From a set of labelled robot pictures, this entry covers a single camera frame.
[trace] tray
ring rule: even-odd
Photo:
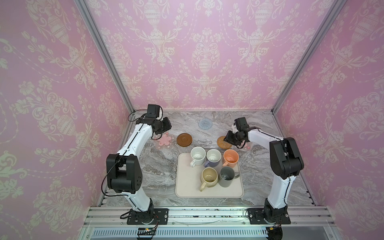
[[[214,187],[207,187],[200,192],[200,174],[204,170],[204,165],[190,167],[192,157],[190,153],[179,155],[176,175],[176,195],[178,197],[225,197],[240,198],[244,195],[243,181],[240,177],[233,180],[229,187],[222,187],[218,183]],[[214,167],[218,174],[222,163]],[[239,163],[233,168],[235,172],[240,172]]]

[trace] mug handle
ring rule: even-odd
[[[203,182],[200,186],[200,192],[202,192],[206,186],[207,186],[207,184],[205,182]]]

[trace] marble tabletop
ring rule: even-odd
[[[169,118],[172,129],[159,140],[147,141],[139,158],[143,172],[142,187],[155,206],[264,205],[271,190],[274,173],[270,167],[269,151],[254,143],[247,143],[244,149],[232,147],[240,157],[244,187],[242,198],[180,198],[175,194],[175,184],[179,154],[190,152],[196,146],[201,146],[207,151],[218,149],[224,153],[225,150],[218,147],[216,140],[231,130],[236,118],[246,117],[250,126],[280,135],[270,111],[166,111],[164,117]],[[198,126],[199,121],[204,118],[213,123],[208,130]],[[177,136],[184,132],[193,138],[188,147],[181,147],[176,142]],[[292,184],[287,203],[312,203],[300,176]],[[108,197],[106,206],[129,206],[129,203],[124,197]]]

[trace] pink wall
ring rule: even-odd
[[[383,0],[348,0],[278,112],[346,240],[382,239],[383,34]]]
[[[87,0],[136,109],[270,109],[333,0]]]
[[[77,239],[126,117],[73,1],[2,1],[0,239]]]

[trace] robotic arm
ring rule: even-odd
[[[162,134],[171,129],[168,118],[162,118],[162,115],[159,105],[148,104],[147,113],[137,119],[135,130],[126,144],[117,154],[109,154],[106,162],[108,187],[125,196],[142,223],[153,220],[154,206],[141,187],[142,172],[138,158],[153,132]],[[120,170],[124,164],[126,170]]]
[[[296,141],[291,137],[277,137],[256,127],[249,127],[245,118],[235,120],[232,131],[228,131],[224,141],[235,146],[240,146],[243,141],[254,142],[270,151],[271,168],[275,176],[271,192],[265,199],[264,219],[274,223],[287,216],[289,191],[296,176],[304,168]]]

